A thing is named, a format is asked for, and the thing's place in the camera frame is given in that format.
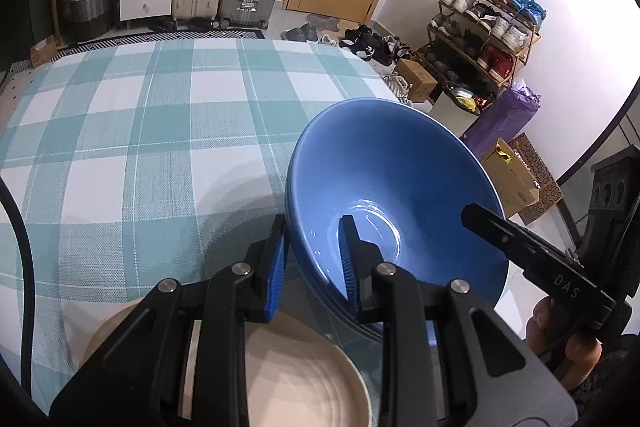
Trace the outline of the person's right hand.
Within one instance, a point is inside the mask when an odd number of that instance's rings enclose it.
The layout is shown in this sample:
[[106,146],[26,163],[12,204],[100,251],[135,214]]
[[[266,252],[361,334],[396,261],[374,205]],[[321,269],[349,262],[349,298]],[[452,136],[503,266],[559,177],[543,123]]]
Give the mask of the person's right hand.
[[548,358],[554,346],[564,348],[564,358],[570,361],[570,367],[558,380],[567,390],[582,384],[602,355],[601,343],[596,338],[578,332],[567,337],[569,332],[570,319],[550,297],[536,304],[526,324],[526,345],[541,360]]

